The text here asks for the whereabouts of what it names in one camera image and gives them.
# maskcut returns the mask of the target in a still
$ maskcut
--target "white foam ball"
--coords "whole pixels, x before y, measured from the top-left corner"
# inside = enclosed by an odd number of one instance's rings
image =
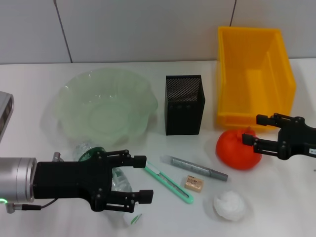
[[[234,191],[223,192],[214,198],[214,208],[218,215],[230,221],[237,221],[246,213],[246,203]]]

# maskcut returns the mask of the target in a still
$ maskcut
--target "gray marker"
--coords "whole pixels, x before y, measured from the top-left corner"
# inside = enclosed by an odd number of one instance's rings
[[[182,169],[186,169],[188,171],[197,173],[197,174],[201,174],[204,176],[208,176],[208,177],[212,177],[214,179],[219,179],[222,181],[227,181],[228,179],[228,175],[227,174],[223,174],[221,172],[218,172],[216,170],[198,165],[198,164],[194,164],[192,162],[188,162],[186,160],[183,159],[179,159],[176,157],[171,157],[168,155],[164,155],[163,157],[161,157],[161,160],[167,164],[171,164],[175,167],[179,167]]]

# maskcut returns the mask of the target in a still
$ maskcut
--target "silver device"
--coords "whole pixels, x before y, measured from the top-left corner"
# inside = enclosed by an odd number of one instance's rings
[[[13,95],[0,91],[0,141],[14,108]],[[35,158],[0,158],[0,203],[32,202]]]

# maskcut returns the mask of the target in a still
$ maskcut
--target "gray wall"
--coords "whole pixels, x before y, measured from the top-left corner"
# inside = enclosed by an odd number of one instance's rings
[[[73,62],[209,60],[235,0],[57,0]],[[315,0],[237,0],[233,26],[281,28],[316,57]],[[68,63],[53,0],[0,1],[0,64]]]

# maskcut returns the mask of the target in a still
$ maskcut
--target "eraser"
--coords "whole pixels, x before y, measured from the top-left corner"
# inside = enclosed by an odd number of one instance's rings
[[[204,181],[196,177],[188,175],[184,187],[200,193],[203,188]]]

